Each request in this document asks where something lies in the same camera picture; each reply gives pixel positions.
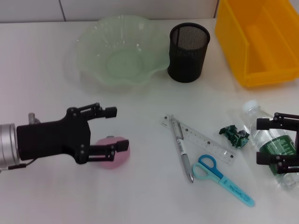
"scissors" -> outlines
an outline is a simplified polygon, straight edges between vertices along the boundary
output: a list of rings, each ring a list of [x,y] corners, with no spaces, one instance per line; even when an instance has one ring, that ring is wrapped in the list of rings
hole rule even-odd
[[[207,164],[205,164],[202,159],[209,158],[213,161],[214,166],[209,167]],[[235,185],[231,180],[229,180],[226,176],[224,176],[216,167],[216,160],[214,157],[210,155],[202,155],[198,162],[195,163],[192,167],[192,172],[194,176],[197,179],[205,180],[205,179],[211,179],[215,181],[217,184],[221,185],[223,188],[225,188],[227,191],[229,191],[231,194],[236,196],[240,201],[242,201],[244,204],[246,204],[249,207],[254,206],[254,201],[251,197],[249,197],[243,190],[241,190],[237,185]],[[206,171],[206,176],[198,175],[195,171],[196,167],[200,167],[202,170]]]

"clear plastic ruler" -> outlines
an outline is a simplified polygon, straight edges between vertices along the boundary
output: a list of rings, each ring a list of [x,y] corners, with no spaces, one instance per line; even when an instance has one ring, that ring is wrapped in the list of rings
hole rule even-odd
[[[234,161],[235,154],[233,152],[229,151],[225,147],[209,139],[203,134],[188,127],[179,120],[175,119],[173,116],[164,116],[163,118],[161,118],[160,124],[164,127],[167,127],[168,129],[171,129],[170,119],[173,119],[180,124],[184,139],[189,140],[196,146],[199,146],[199,148],[206,150],[209,154],[212,154],[213,156],[217,157],[218,159],[221,159],[227,164],[231,164]]]

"pink sponge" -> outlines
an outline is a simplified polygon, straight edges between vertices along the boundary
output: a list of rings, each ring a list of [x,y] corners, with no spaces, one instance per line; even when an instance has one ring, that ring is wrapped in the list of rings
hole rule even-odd
[[[126,140],[123,137],[107,137],[97,141],[96,145],[107,145],[116,143],[117,141]],[[123,164],[130,156],[130,145],[127,151],[115,153],[113,162],[100,162],[100,166],[106,169],[114,169]]]

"yellow plastic bin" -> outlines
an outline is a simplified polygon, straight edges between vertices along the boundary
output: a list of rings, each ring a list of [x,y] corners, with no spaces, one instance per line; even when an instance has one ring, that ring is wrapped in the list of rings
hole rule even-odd
[[[288,0],[221,0],[215,33],[242,86],[299,77],[299,16]]]

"silver pen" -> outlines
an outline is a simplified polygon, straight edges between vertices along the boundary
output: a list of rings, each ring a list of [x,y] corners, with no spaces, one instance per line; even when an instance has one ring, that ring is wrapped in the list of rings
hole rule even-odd
[[[189,162],[188,155],[187,155],[186,150],[185,150],[185,145],[184,145],[184,142],[183,142],[184,137],[183,137],[181,125],[180,125],[179,122],[177,122],[173,118],[170,119],[170,122],[171,122],[171,127],[173,129],[173,132],[176,136],[178,149],[179,149],[179,152],[181,153],[181,159],[182,159],[182,163],[183,163],[186,175],[188,177],[188,180],[191,183],[193,183],[193,173],[192,173],[192,169],[191,169],[191,165],[190,165],[190,162]]]

